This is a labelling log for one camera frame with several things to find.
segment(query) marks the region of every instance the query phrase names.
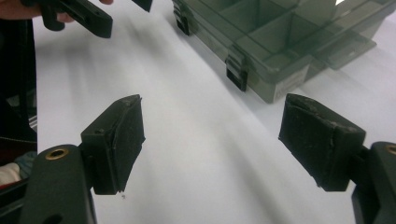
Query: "clamp jaw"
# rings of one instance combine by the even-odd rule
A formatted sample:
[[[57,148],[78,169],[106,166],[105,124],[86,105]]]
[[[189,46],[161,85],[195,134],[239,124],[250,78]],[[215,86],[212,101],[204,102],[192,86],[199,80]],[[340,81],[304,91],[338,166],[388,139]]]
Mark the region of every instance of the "clamp jaw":
[[[288,94],[279,140],[288,148],[319,187],[352,195],[358,224],[396,223],[396,144],[364,147],[365,131],[303,96]]]
[[[20,224],[96,223],[96,194],[124,191],[145,141],[141,98],[113,103],[81,134],[77,147],[41,152],[28,180],[0,193],[0,222]]]
[[[152,0],[133,0],[149,11]],[[57,12],[66,12],[75,21],[102,38],[111,37],[113,19],[88,0],[21,0],[26,7],[40,5],[44,25],[51,31],[61,31],[64,23],[57,21]]]

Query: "plastic box latch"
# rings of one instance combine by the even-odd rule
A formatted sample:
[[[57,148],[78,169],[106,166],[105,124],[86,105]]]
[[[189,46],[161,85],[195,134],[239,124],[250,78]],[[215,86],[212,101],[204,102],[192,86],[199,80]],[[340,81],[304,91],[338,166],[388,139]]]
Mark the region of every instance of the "plastic box latch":
[[[174,2],[174,14],[176,17],[177,21],[177,27],[185,34],[185,35],[190,35],[190,30],[189,30],[189,23],[187,21],[187,18],[183,16],[183,5],[181,2],[178,2],[176,0]]]
[[[235,47],[230,47],[225,63],[227,66],[227,78],[229,78],[239,90],[245,91],[248,84],[245,54]]]

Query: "stacked plastic boxes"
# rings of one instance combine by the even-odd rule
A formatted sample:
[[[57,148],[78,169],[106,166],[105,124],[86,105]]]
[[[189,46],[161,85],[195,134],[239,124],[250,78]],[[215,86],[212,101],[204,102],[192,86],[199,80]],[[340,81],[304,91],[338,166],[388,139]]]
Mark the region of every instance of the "stacked plastic boxes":
[[[241,90],[267,103],[326,67],[337,69],[375,46],[396,0],[173,0],[178,27],[225,63]]]

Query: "white table surface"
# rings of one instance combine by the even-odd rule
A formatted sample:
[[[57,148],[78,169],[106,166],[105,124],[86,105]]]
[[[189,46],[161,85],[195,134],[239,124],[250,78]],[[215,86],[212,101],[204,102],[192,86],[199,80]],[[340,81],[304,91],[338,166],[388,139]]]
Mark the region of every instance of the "white table surface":
[[[39,151],[78,145],[111,103],[143,98],[146,142],[125,192],[94,196],[99,223],[354,223],[350,195],[327,193],[277,140],[285,98],[266,104],[238,90],[225,64],[176,26],[170,0],[150,13],[128,0],[96,4],[114,19],[111,39],[79,24],[55,33],[35,19]],[[396,14],[378,46],[293,93],[367,132],[364,145],[396,142]]]

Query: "translucent plastic organizer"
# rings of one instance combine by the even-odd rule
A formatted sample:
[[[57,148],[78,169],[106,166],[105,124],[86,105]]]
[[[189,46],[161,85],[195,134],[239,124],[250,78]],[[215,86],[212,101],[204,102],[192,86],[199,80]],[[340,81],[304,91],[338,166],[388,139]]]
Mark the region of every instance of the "translucent plastic organizer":
[[[197,35],[267,103],[326,67],[338,69],[375,46],[396,0],[173,0],[177,26]]]

